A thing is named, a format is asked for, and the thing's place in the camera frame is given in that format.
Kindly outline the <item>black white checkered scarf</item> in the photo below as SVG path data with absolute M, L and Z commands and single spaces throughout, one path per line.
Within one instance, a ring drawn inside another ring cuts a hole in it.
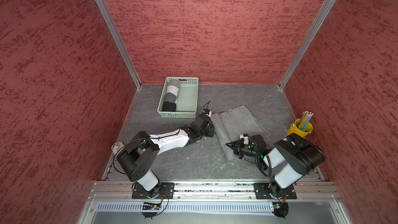
M 166 86 L 166 94 L 163 98 L 162 111 L 175 112 L 177 108 L 177 98 L 180 89 L 180 80 L 172 79 Z

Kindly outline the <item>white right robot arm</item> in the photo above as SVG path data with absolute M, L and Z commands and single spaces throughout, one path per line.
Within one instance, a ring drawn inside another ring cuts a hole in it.
M 293 190 L 293 184 L 326 161 L 324 152 L 307 139 L 292 133 L 271 148 L 261 135 L 241 135 L 237 141 L 226 143 L 239 159 L 253 157 L 258 170 L 270 179 L 261 193 L 281 199 Z

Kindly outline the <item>grey cloth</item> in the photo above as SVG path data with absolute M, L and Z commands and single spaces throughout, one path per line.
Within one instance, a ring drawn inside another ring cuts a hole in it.
M 271 144 L 268 133 L 258 124 L 257 119 L 245 105 L 222 113 L 212 114 L 211 121 L 229 164 L 237 163 L 239 158 L 226 144 L 238 141 L 242 134 L 247 134 L 249 137 L 261 135 L 267 145 Z

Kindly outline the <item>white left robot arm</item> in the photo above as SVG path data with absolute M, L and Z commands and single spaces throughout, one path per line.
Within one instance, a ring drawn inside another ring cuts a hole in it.
M 161 183 L 151 170 L 155 159 L 159 154 L 192 145 L 203 137 L 212 138 L 214 125 L 210 117 L 211 112 L 206 109 L 190 126 L 176 131 L 159 135 L 142 131 L 116 151 L 114 160 L 121 166 L 121 173 L 142 186 L 149 198 L 157 197 L 161 193 Z

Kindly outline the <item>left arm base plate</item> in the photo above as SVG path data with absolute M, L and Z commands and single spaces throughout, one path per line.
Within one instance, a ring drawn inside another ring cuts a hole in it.
M 172 199 L 174 194 L 174 183 L 158 183 L 152 190 L 147 191 L 141 184 L 132 186 L 132 199 Z

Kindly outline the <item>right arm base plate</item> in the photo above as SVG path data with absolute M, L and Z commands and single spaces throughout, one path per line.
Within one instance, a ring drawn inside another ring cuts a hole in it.
M 258 200 L 296 200 L 294 187 L 281 188 L 276 183 L 254 183 L 254 192 Z

